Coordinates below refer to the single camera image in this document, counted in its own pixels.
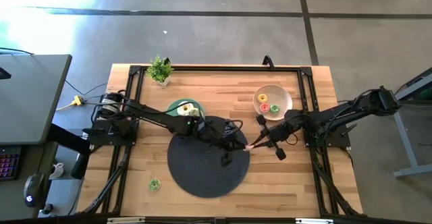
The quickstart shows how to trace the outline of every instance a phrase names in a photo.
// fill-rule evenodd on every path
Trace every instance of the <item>gray floor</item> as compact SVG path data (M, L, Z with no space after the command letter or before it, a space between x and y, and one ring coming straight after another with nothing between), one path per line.
M431 13L432 0L307 0L317 13ZM300 0L0 0L7 6L166 11L300 12ZM396 90L432 66L431 20L312 19L320 65L329 65L339 100L380 85ZM80 90L106 82L112 63L145 63L159 54L173 63L310 65L302 18L49 15L39 9L0 13L0 45L38 54L71 53L67 79ZM89 96L104 92L104 88ZM59 106L76 94L65 86ZM56 113L64 128L90 124L91 107ZM431 222L432 174L396 180L408 159L391 117L361 119L350 133L364 212L372 217ZM432 147L416 148L430 156ZM60 159L76 156L60 150ZM54 181L53 214L66 215L79 181Z

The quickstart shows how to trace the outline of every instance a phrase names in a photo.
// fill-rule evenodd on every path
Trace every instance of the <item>white bowl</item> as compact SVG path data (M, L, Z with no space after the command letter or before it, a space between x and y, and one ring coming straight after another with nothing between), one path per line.
M260 94L266 94L267 95L267 103L269 105L278 105L279 106L279 112L277 112L277 113L272 113L270 111L267 113L261 112L261 110L259 110L259 106L261 105L261 103L258 101L258 95L260 95ZM273 120L273 121L281 120L284 118L285 112L287 110L292 109L292 98L291 98L290 94L285 89L283 89L281 86L265 85L265 86L260 87L255 92L254 108L258 114L264 115L265 119Z

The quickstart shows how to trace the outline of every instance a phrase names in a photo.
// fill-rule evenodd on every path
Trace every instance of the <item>wooden table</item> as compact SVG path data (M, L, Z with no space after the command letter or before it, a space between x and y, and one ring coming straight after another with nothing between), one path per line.
M125 89L129 66L113 65L107 92ZM329 67L312 66L312 71L320 110L337 105ZM260 132L252 97L260 86L266 84L283 86L293 98L293 108L302 108L297 75L292 72L173 72L167 88L146 76L140 103L162 111L177 99L195 99L202 104L207 115L242 119L242 131L252 142ZM141 122L130 158L121 216L318 217L311 158L304 147L302 133L297 135L299 142L295 146L279 143L286 152L285 160L279 161L273 150L254 149L248 173L233 192L221 198L198 198L183 191L171 177L167 166L171 134L164 128ZM291 136L288 141L294 142L295 138ZM78 211L84 210L105 185L112 150L112 146L103 146L91 155ZM338 148L330 148L329 158L335 185L361 213L348 155ZM148 188L152 178L161 180L157 192ZM114 186L110 207L114 205L116 192L117 186ZM330 209L328 191L324 188L323 192L326 207Z

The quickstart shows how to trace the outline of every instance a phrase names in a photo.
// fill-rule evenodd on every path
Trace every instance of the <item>round black mat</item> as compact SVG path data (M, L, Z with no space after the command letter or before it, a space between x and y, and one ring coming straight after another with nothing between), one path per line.
M237 132L237 139L247 144L241 131ZM215 146L174 136L168 148L169 171L175 182L189 194L201 198L220 197L243 181L250 160L249 152L236 150L232 152L232 162L222 167L222 154L223 150Z

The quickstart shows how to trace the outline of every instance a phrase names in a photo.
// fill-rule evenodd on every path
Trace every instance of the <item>green donut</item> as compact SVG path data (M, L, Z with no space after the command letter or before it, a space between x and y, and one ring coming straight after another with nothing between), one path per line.
M150 188L150 190L156 191L161 187L161 182L159 181L159 179L152 179L150 180L150 183L148 183L148 187Z
M272 113L279 113L279 106L277 106L277 105L271 105L270 106L270 112L272 112Z

